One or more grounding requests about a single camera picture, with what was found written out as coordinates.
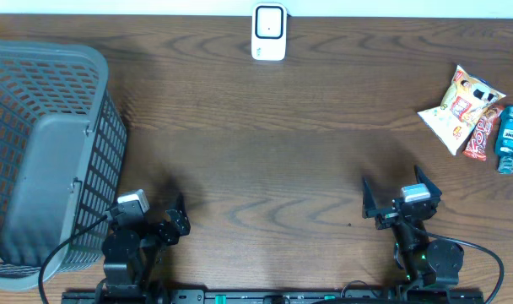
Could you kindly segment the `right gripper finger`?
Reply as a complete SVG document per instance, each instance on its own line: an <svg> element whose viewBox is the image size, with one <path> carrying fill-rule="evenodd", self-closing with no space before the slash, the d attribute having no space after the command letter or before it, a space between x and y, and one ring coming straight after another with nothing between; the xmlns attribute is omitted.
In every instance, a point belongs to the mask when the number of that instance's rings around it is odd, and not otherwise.
<svg viewBox="0 0 513 304"><path fill-rule="evenodd" d="M423 183L430 194L431 198L440 198L442 191L424 174L423 170L418 166L414 166L414 174L418 183Z"/></svg>
<svg viewBox="0 0 513 304"><path fill-rule="evenodd" d="M364 219L374 218L378 213L378 209L376 208L374 196L370 189L370 184L368 183L368 181L365 177L362 178L362 185L363 185L362 217Z"/></svg>

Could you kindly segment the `red chocolate bar wrapper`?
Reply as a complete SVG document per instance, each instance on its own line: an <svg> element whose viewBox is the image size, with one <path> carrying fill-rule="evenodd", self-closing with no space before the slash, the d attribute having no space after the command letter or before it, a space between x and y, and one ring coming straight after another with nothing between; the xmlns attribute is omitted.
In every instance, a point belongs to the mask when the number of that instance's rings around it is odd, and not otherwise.
<svg viewBox="0 0 513 304"><path fill-rule="evenodd" d="M492 133L494 125L503 110L503 106L493 105L479 118L476 127L472 131L471 138L462 152L466 157L481 161L487 160L486 147L489 135Z"/></svg>

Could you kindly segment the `large yellow snack bag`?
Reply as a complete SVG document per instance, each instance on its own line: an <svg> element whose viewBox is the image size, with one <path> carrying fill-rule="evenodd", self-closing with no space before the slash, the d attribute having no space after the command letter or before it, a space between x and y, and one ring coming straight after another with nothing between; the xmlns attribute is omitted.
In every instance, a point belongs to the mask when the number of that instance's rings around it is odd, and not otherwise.
<svg viewBox="0 0 513 304"><path fill-rule="evenodd" d="M419 111L418 116L449 152L456 155L480 117L505 97L506 94L457 65L440 105Z"/></svg>

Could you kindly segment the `teal mouthwash bottle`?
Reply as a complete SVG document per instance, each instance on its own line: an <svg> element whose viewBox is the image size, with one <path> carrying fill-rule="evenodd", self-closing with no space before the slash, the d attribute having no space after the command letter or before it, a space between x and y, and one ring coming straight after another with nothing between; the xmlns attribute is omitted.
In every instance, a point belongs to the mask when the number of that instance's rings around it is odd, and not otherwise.
<svg viewBox="0 0 513 304"><path fill-rule="evenodd" d="M497 172L513 173L513 106L507 106L500 115L499 134L495 153L499 157Z"/></svg>

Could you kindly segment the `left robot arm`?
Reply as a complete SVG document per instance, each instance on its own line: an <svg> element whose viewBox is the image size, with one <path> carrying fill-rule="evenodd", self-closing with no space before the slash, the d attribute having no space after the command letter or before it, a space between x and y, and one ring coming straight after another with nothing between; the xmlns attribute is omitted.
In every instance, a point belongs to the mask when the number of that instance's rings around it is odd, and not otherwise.
<svg viewBox="0 0 513 304"><path fill-rule="evenodd" d="M105 278L95 289L95 303L170 301L169 292L151 279L152 272L161 252L189 235L191 225L181 193L165 202L168 220L147 220L149 209L149 201L139 189L122 194L107 211L112 233L101 247Z"/></svg>

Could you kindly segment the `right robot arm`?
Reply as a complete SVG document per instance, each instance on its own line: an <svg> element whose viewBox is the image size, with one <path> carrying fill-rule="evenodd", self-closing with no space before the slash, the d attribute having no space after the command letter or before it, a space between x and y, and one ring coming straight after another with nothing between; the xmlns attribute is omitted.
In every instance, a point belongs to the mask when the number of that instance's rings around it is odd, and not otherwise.
<svg viewBox="0 0 513 304"><path fill-rule="evenodd" d="M442 192L418 166L414 172L417 182L403 187L392 206L382 209L376 207L370 184L363 180L362 217L373 218L378 230L392 230L407 275L402 293L457 285L464 257L464 250L455 242L429 239L424 222L436 214Z"/></svg>

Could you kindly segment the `white barcode scanner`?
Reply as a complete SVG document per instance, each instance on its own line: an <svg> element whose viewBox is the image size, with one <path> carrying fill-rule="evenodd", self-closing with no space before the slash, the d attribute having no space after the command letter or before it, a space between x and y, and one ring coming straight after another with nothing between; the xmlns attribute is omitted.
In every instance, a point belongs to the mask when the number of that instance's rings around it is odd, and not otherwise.
<svg viewBox="0 0 513 304"><path fill-rule="evenodd" d="M286 54L288 12L280 3L258 3L251 18L251 56L282 61Z"/></svg>

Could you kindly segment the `grey plastic basket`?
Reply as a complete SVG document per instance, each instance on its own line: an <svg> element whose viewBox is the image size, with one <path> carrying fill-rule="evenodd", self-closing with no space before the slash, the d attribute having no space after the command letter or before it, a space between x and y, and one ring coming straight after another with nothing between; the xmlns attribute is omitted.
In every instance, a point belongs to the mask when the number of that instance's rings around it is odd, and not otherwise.
<svg viewBox="0 0 513 304"><path fill-rule="evenodd" d="M87 46L0 40L0 290L101 257L127 130Z"/></svg>

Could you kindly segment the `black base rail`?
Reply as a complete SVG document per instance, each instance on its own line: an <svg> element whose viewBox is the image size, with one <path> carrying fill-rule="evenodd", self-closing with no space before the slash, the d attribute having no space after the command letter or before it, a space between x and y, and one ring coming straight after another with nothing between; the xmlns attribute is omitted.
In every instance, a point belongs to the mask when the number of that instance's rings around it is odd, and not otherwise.
<svg viewBox="0 0 513 304"><path fill-rule="evenodd" d="M166 303L166 304L304 304L304 303L483 303L483 293L475 290L410 290L398 296L389 288L361 285L357 282L341 291L228 291L177 289L162 290L159 294L143 297L123 297L110 290L68 291L62 294L62 303Z"/></svg>

